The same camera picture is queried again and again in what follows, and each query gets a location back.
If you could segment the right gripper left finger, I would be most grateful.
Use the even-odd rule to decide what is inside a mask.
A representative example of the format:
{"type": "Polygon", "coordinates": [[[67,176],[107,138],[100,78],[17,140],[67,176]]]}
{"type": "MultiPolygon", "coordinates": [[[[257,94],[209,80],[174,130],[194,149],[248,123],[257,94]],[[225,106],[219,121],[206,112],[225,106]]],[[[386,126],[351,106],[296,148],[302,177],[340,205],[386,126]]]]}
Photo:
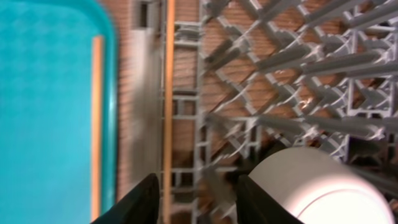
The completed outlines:
{"type": "Polygon", "coordinates": [[[159,180],[151,173],[91,224],[157,224],[159,204],[159,180]]]}

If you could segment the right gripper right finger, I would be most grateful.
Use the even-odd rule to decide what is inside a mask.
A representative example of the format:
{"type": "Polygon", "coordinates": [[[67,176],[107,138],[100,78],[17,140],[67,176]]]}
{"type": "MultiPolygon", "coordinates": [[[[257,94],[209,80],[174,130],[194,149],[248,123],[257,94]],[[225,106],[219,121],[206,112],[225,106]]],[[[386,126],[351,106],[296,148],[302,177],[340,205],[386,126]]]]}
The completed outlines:
{"type": "Polygon", "coordinates": [[[248,175],[239,176],[236,211],[238,224],[303,224],[248,175]]]}

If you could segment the white cup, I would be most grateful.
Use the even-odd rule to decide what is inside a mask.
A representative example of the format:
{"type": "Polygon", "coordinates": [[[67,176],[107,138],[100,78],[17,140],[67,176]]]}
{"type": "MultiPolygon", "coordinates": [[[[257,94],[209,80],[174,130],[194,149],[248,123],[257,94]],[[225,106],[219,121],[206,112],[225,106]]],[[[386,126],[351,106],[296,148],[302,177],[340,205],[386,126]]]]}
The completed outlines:
{"type": "Polygon", "coordinates": [[[313,147],[276,152],[249,177],[302,223],[395,222],[387,200],[373,184],[313,147]]]}

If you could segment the wooden chopstick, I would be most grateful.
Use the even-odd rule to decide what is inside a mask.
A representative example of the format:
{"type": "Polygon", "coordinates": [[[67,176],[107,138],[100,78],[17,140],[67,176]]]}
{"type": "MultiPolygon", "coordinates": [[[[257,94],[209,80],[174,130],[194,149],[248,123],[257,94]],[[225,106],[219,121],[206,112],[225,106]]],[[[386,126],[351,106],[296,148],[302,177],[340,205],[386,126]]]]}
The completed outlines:
{"type": "Polygon", "coordinates": [[[103,37],[93,37],[91,91],[91,220],[101,215],[103,37]]]}
{"type": "Polygon", "coordinates": [[[171,224],[175,0],[167,0],[164,73],[163,223],[171,224]]]}

